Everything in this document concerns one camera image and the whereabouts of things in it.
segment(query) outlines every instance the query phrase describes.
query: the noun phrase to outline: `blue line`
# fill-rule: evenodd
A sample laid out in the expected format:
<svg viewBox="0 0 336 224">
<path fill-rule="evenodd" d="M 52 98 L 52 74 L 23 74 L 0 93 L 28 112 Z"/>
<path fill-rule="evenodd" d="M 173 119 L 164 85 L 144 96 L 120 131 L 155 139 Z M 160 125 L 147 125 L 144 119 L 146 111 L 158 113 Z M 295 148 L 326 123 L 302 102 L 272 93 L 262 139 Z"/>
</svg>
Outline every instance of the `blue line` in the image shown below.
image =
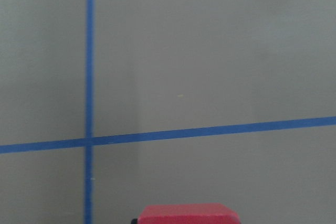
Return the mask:
<svg viewBox="0 0 336 224">
<path fill-rule="evenodd" d="M 225 135 L 237 133 L 251 133 L 260 131 L 289 130 L 308 127 L 321 127 L 336 125 L 336 116 L 325 118 L 298 119 L 265 123 L 237 124 L 227 126 L 203 127 L 196 129 L 158 131 L 147 133 L 135 133 L 127 135 L 100 136 L 93 138 L 79 138 L 72 140 L 38 142 L 28 144 L 0 145 L 0 154 L 14 152 L 29 152 L 54 150 L 61 148 L 73 148 L 84 146 L 97 146 L 107 144 L 121 144 L 132 142 L 143 142 L 153 140 L 167 140 L 185 137 L 199 137 L 212 135 Z"/>
<path fill-rule="evenodd" d="M 86 50 L 86 125 L 85 137 L 85 202 L 84 224 L 92 224 L 92 137 L 93 137 L 93 55 L 94 55 L 94 0 L 87 0 Z"/>
</svg>

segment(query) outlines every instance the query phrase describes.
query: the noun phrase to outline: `red plastic part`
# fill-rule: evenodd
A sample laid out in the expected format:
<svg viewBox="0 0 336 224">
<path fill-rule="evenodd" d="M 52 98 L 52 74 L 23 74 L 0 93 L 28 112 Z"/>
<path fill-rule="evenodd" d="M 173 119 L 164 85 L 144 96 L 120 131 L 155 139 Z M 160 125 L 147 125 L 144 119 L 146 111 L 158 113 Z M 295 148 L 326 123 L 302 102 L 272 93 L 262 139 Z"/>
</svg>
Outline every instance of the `red plastic part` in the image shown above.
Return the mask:
<svg viewBox="0 0 336 224">
<path fill-rule="evenodd" d="M 240 224 L 236 212 L 219 203 L 147 206 L 138 224 Z"/>
</svg>

